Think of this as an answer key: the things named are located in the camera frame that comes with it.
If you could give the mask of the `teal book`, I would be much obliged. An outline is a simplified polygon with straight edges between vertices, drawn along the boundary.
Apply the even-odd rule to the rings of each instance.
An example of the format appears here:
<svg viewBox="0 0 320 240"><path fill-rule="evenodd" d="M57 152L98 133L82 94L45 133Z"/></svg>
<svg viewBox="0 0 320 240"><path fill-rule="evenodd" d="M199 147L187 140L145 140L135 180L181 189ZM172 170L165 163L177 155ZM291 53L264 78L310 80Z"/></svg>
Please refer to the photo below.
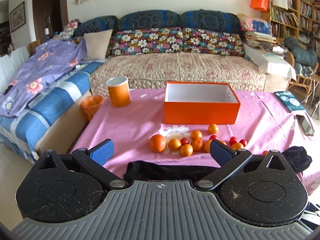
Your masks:
<svg viewBox="0 0 320 240"><path fill-rule="evenodd" d="M304 106L296 99L290 91L274 92L276 98L287 108L289 112L306 111Z"/></svg>

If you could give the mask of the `beige quilted sofa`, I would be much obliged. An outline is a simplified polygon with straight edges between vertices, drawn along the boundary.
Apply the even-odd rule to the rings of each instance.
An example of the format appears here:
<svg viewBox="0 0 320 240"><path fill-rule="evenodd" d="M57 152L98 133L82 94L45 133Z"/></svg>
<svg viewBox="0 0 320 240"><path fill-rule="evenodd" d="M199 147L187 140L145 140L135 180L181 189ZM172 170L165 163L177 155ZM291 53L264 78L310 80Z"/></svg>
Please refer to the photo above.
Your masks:
<svg viewBox="0 0 320 240"><path fill-rule="evenodd" d="M131 89L162 89L168 81L228 83L234 90L263 92L267 75L239 56L198 53L157 53L113 56L90 76L93 94L108 96L107 80L128 78Z"/></svg>

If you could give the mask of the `stack of books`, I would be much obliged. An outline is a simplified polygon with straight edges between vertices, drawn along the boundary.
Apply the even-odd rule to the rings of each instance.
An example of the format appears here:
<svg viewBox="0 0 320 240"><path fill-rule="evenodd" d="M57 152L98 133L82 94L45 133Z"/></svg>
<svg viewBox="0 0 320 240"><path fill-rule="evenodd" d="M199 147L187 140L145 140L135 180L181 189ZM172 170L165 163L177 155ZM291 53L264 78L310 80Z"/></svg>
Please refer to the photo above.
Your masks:
<svg viewBox="0 0 320 240"><path fill-rule="evenodd" d="M267 21L247 16L239 17L245 43L259 49L265 56L284 58L287 49L277 42Z"/></svg>

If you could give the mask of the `framed wall picture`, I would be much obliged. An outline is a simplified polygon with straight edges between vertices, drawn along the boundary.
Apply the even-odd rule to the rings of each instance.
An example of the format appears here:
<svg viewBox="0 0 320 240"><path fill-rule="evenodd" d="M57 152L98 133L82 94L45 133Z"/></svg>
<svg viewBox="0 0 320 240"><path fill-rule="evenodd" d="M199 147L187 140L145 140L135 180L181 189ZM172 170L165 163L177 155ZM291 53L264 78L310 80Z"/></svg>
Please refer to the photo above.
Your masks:
<svg viewBox="0 0 320 240"><path fill-rule="evenodd" d="M25 4L20 3L13 11L9 14L11 31L14 32L21 26L26 24L25 19Z"/></svg>

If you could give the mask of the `beige cushion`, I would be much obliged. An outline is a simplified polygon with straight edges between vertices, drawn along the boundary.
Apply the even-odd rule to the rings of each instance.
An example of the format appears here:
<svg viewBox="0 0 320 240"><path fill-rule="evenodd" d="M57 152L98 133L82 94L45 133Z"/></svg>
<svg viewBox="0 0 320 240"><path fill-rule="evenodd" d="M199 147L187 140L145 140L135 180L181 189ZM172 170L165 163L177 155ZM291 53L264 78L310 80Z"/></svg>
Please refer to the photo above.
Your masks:
<svg viewBox="0 0 320 240"><path fill-rule="evenodd" d="M85 60L102 60L106 56L113 30L105 30L84 35L87 47Z"/></svg>

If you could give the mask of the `floral pillow left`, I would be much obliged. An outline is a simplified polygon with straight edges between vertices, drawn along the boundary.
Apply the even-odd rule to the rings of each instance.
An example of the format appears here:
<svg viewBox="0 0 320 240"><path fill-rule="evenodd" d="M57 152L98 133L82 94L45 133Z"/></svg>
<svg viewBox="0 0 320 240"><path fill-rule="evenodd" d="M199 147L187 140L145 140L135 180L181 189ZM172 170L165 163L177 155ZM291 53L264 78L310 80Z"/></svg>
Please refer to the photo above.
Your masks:
<svg viewBox="0 0 320 240"><path fill-rule="evenodd" d="M151 28L119 31L111 38L112 56L178 53L183 47L181 28Z"/></svg>

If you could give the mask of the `blue striped sofa cover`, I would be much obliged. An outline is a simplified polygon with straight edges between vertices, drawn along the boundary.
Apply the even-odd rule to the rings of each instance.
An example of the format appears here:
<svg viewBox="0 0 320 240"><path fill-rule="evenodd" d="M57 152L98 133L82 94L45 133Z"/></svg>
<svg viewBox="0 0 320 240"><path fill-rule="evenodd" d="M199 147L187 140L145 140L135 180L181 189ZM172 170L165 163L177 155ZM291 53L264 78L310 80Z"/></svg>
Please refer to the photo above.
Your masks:
<svg viewBox="0 0 320 240"><path fill-rule="evenodd" d="M66 153L88 123L80 105L91 95L89 78L100 65L91 62L61 76L31 100L19 117L1 117L1 143L30 163L45 148Z"/></svg>

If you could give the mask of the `orange paper bag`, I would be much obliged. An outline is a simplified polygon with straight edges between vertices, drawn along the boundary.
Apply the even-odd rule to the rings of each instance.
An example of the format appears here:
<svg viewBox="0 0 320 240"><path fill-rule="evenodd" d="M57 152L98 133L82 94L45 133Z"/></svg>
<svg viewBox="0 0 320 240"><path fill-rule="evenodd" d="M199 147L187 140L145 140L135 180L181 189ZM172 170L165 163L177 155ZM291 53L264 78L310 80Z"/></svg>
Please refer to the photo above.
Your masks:
<svg viewBox="0 0 320 240"><path fill-rule="evenodd" d="M268 10L269 0L251 0L250 8L256 11L266 12Z"/></svg>

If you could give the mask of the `dark blue back cushion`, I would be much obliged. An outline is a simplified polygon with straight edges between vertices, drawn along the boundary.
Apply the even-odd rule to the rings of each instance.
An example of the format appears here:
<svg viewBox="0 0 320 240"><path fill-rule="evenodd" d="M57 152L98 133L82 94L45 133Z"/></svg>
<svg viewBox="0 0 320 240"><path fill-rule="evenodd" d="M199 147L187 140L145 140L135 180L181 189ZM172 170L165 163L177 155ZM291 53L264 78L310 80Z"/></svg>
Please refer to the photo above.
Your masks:
<svg viewBox="0 0 320 240"><path fill-rule="evenodd" d="M118 18L114 15L100 16L81 23L73 33L73 37L83 37L88 33L97 33L115 29Z"/></svg>
<svg viewBox="0 0 320 240"><path fill-rule="evenodd" d="M179 14L171 10L133 12L118 20L117 31L177 27L178 18Z"/></svg>
<svg viewBox="0 0 320 240"><path fill-rule="evenodd" d="M204 29L230 34L241 34L240 21L235 14L213 10L192 10L178 18L181 28Z"/></svg>

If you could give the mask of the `white cloth side table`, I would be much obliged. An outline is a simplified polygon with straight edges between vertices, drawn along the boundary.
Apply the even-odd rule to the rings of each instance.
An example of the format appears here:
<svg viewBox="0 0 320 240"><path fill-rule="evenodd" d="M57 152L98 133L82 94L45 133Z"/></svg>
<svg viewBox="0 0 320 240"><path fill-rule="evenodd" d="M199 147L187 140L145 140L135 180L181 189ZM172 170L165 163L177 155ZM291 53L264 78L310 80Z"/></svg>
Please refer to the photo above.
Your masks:
<svg viewBox="0 0 320 240"><path fill-rule="evenodd" d="M244 44L246 55L257 65L262 74L267 75L265 91L276 92L286 90L289 82L296 78L296 72L291 64L294 64L294 57L288 51L288 57L279 59L265 56L259 49Z"/></svg>

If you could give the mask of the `wooden bookshelf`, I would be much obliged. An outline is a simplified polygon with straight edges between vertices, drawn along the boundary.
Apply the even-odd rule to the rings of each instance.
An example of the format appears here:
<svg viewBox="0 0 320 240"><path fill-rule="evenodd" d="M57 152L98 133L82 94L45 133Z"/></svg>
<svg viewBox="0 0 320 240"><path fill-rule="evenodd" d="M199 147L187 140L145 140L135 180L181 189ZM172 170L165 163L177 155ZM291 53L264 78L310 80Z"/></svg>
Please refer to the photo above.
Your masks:
<svg viewBox="0 0 320 240"><path fill-rule="evenodd" d="M292 36L306 45L302 37L319 28L319 4L313 0L269 0L261 18L270 24L270 32L282 42Z"/></svg>

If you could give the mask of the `large orange fruit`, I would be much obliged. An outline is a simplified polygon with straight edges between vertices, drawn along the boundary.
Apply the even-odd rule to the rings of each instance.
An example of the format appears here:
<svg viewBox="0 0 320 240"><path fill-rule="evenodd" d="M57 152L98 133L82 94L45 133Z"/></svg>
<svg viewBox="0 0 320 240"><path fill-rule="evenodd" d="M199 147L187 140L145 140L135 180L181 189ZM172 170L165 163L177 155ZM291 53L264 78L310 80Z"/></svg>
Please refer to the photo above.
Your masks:
<svg viewBox="0 0 320 240"><path fill-rule="evenodd" d="M152 152L163 152L167 145L167 139L160 134L156 134L149 139L148 145Z"/></svg>

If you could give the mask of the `pink floral tablecloth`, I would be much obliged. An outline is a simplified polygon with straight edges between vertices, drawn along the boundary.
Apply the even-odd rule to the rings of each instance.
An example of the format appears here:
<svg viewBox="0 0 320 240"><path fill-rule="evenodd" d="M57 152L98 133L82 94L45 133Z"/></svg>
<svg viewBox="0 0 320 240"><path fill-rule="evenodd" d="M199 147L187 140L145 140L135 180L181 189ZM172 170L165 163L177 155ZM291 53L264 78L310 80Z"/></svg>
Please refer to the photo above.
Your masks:
<svg viewBox="0 0 320 240"><path fill-rule="evenodd" d="M298 174L307 192L319 188L319 134L307 137L300 129L294 113L290 113L272 93L238 91L240 110L233 125L220 125L217 137L228 142L231 137L247 141L253 154L266 150L284 151L291 146L302 146L311 157L310 166ZM164 90L134 89L131 103L115 108L105 100L80 136L76 148L92 148L105 139L114 143L113 157L105 167L122 177L127 164L143 160L162 165L197 165L216 167L216 161L205 152L183 157L178 152L165 150L155 153L148 146L149 139L160 134L167 139L188 137L198 130L209 139L207 125L166 125L163 123Z"/></svg>

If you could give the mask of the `black cloth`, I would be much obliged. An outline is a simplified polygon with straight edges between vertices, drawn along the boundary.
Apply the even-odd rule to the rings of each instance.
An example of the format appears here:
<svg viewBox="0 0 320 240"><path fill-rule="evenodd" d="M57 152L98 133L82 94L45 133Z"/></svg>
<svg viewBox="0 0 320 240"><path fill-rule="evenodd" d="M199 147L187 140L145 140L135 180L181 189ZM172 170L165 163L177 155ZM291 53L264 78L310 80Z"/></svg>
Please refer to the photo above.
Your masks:
<svg viewBox="0 0 320 240"><path fill-rule="evenodd" d="M189 180L195 184L216 170L217 167L210 166L158 165L139 160L128 163L124 180L129 184L135 180Z"/></svg>

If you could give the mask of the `floral pillow right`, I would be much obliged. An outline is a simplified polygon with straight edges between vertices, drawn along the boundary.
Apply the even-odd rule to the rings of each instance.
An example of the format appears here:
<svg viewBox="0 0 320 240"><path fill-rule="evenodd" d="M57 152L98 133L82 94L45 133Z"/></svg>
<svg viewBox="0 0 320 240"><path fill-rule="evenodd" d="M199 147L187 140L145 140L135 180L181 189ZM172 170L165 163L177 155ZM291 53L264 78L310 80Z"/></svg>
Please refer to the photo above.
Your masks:
<svg viewBox="0 0 320 240"><path fill-rule="evenodd" d="M245 55L239 34L192 28L183 28L182 34L184 52L239 57Z"/></svg>

